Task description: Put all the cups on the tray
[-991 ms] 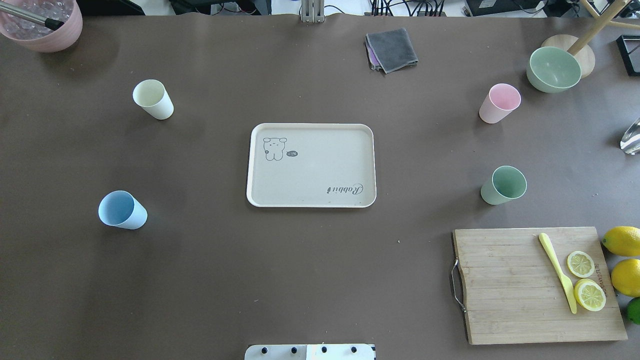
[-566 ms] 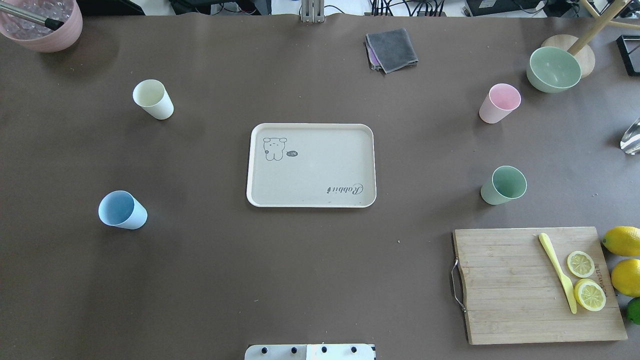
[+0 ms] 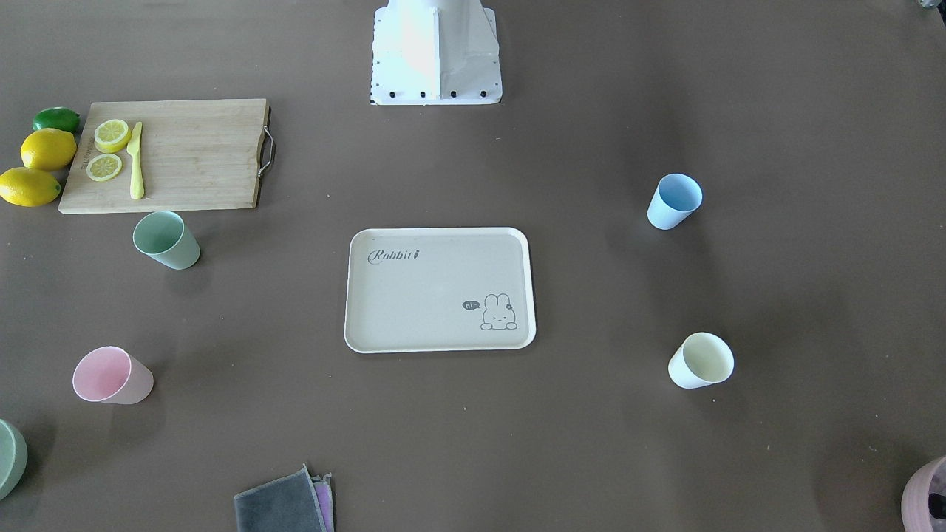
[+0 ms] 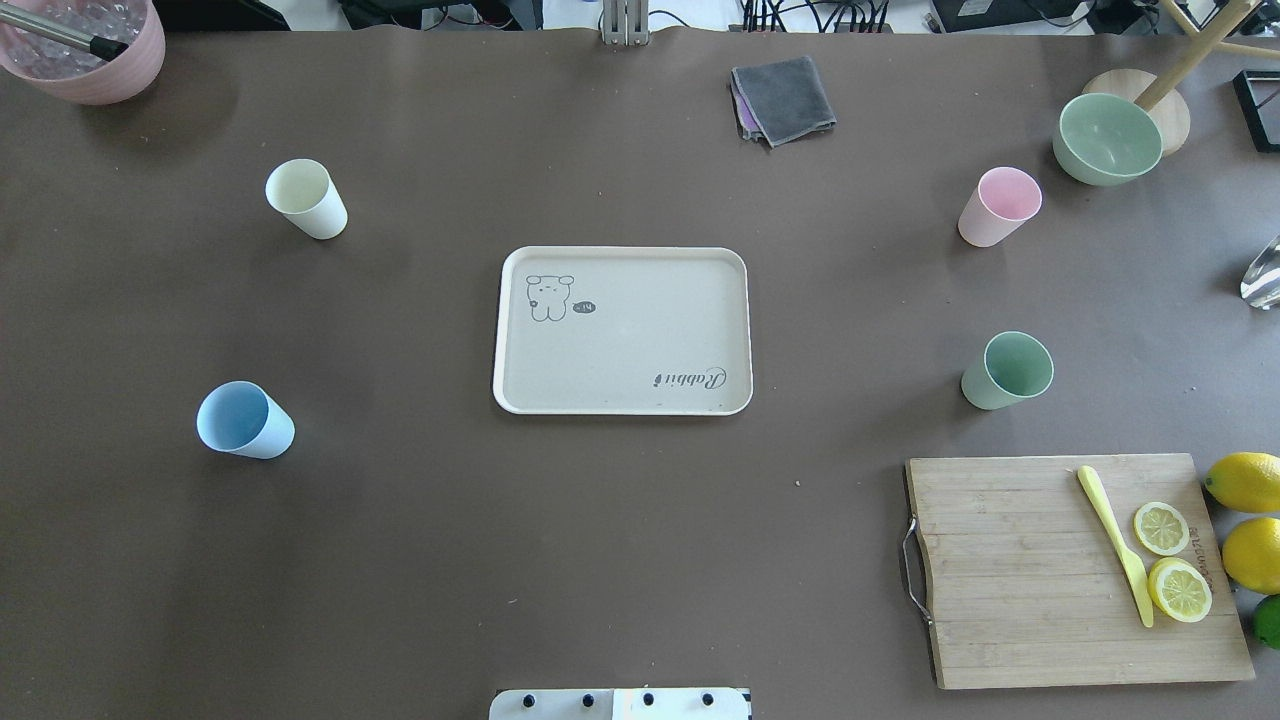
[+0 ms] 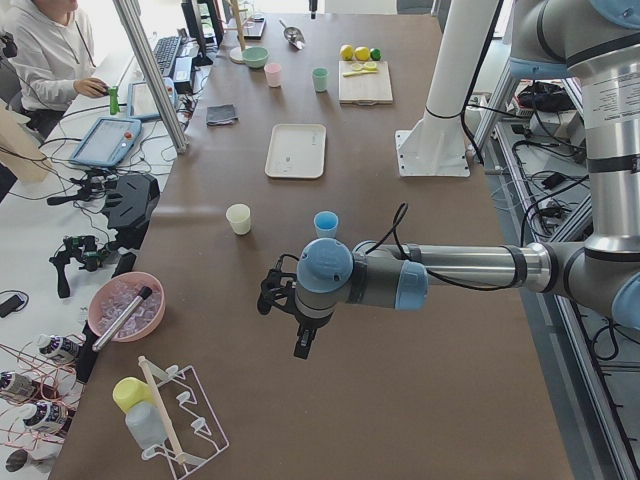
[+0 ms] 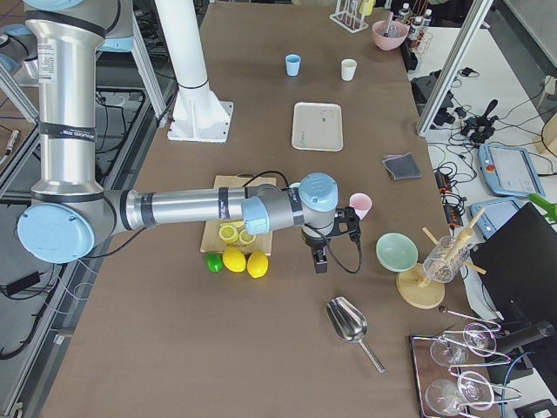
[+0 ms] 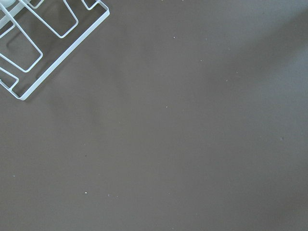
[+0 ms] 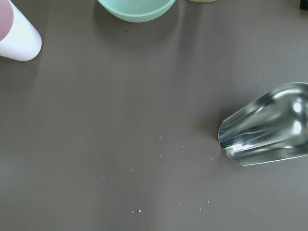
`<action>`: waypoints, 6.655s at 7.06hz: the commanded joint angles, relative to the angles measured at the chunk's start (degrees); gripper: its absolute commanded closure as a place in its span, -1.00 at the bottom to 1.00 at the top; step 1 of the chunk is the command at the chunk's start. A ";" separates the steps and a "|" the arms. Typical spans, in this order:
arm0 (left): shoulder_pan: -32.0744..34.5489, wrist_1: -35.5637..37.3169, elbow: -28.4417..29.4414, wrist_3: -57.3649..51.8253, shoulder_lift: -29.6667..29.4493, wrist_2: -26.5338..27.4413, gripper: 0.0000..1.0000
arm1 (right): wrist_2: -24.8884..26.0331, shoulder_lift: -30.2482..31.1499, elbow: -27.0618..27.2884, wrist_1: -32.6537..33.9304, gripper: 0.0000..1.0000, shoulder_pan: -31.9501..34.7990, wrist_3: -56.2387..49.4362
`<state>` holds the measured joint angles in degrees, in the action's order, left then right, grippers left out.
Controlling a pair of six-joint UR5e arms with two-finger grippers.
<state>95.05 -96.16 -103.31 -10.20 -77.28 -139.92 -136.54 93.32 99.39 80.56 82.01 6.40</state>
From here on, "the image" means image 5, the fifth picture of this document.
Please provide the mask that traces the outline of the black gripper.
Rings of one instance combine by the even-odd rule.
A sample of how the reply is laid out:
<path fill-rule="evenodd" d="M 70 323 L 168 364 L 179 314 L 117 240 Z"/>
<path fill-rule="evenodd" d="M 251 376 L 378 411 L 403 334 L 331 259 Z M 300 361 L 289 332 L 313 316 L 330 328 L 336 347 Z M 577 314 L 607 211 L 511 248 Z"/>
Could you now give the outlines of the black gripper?
<path fill-rule="evenodd" d="M 299 324 L 294 356 L 306 360 L 316 332 L 325 325 L 325 319 L 311 318 L 299 309 L 296 304 L 296 282 L 295 273 L 270 269 L 260 284 L 257 309 L 260 314 L 267 315 L 275 307 L 294 316 Z"/>

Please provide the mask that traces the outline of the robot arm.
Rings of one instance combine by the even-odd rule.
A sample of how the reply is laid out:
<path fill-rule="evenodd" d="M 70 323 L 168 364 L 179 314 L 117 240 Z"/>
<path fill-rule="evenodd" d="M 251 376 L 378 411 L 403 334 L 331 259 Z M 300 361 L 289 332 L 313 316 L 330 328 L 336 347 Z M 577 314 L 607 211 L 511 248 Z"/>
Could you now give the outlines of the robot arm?
<path fill-rule="evenodd" d="M 637 1 L 518 1 L 509 66 L 518 79 L 610 78 L 639 66 Z"/>
<path fill-rule="evenodd" d="M 262 281 L 258 311 L 292 315 L 306 358 L 337 304 L 417 310 L 431 281 L 479 291 L 524 287 L 639 326 L 639 5 L 635 1 L 520 1 L 510 69 L 526 79 L 580 81 L 592 234 L 523 247 L 401 244 L 394 233 L 349 248 L 309 243 L 286 273 Z"/>

